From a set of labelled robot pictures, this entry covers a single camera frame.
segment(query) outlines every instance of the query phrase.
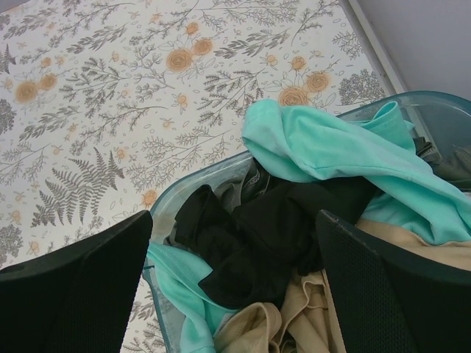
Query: laundry basket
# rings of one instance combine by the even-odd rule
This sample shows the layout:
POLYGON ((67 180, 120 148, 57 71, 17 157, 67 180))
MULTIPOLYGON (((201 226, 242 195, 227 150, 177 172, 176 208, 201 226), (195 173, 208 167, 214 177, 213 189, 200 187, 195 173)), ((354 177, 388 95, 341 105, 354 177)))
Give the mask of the laundry basket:
MULTIPOLYGON (((443 158, 456 147, 471 145, 471 101, 446 93, 418 91, 402 93, 339 115, 345 121, 370 120, 387 102, 396 101, 404 119, 414 123, 414 137, 432 142, 443 158)), ((175 182, 151 209, 154 220, 151 241, 162 243, 183 202, 201 185, 212 188, 238 175, 245 175, 252 156, 248 151, 211 165, 175 182)), ((144 279, 150 284, 163 339, 169 353, 180 352, 184 316, 160 292, 152 262, 146 261, 144 279)))

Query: black fabric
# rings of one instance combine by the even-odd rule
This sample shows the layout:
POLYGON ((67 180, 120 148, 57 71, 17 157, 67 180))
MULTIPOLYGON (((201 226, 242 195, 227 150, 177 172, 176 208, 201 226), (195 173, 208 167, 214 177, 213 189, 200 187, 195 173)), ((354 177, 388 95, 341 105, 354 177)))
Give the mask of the black fabric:
POLYGON ((322 267, 315 220, 328 209, 356 222, 377 188, 362 177, 317 183, 281 182, 229 214, 208 185, 196 190, 175 217, 175 240, 213 269, 199 286, 228 308, 254 302, 281 307, 293 268, 322 267))
POLYGON ((317 232, 348 353, 471 352, 471 272, 322 211, 317 232))
POLYGON ((120 352, 152 232, 147 211, 0 271, 0 352, 120 352))

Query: tan garment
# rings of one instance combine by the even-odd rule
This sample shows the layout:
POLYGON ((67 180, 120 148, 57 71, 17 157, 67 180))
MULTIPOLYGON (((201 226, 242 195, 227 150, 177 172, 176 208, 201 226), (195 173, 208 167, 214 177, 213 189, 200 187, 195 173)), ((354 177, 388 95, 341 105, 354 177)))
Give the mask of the tan garment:
POLYGON ((426 243, 420 236, 391 224, 360 219, 357 228, 388 243, 445 265, 471 271, 471 241, 451 241, 439 246, 426 243))
POLYGON ((280 312, 267 303, 244 308, 214 338, 216 351, 345 353, 326 278, 324 271, 305 277, 295 274, 280 312), (286 332, 294 340, 283 340, 286 332))
POLYGON ((254 303, 234 315, 214 338, 216 352, 278 353, 273 341, 281 314, 272 303, 254 303))

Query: teal fabric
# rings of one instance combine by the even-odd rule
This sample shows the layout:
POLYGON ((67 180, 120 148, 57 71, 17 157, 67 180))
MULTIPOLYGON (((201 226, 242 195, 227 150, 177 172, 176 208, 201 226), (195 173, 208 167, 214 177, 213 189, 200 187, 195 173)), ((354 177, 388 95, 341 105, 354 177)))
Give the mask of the teal fabric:
POLYGON ((215 353, 213 335, 222 320, 237 310, 215 304, 198 286, 213 271, 211 267, 190 252, 156 243, 150 243, 147 257, 154 263, 160 291, 186 316, 181 352, 215 353))
POLYGON ((313 182, 364 176, 386 194, 363 217, 417 233, 430 244, 471 240, 471 202, 415 155, 397 103, 354 124, 310 107, 263 100, 247 111, 242 137, 276 177, 313 182))

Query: botanical pattern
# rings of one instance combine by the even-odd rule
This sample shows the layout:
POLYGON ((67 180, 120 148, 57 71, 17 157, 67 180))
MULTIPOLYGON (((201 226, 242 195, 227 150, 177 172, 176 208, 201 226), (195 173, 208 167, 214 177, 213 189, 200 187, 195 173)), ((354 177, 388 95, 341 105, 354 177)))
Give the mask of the botanical pattern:
MULTIPOLYGON (((259 99, 340 114, 384 97, 338 0, 31 0, 0 38, 0 268, 239 153, 259 99)), ((122 351, 164 350, 141 280, 122 351)))

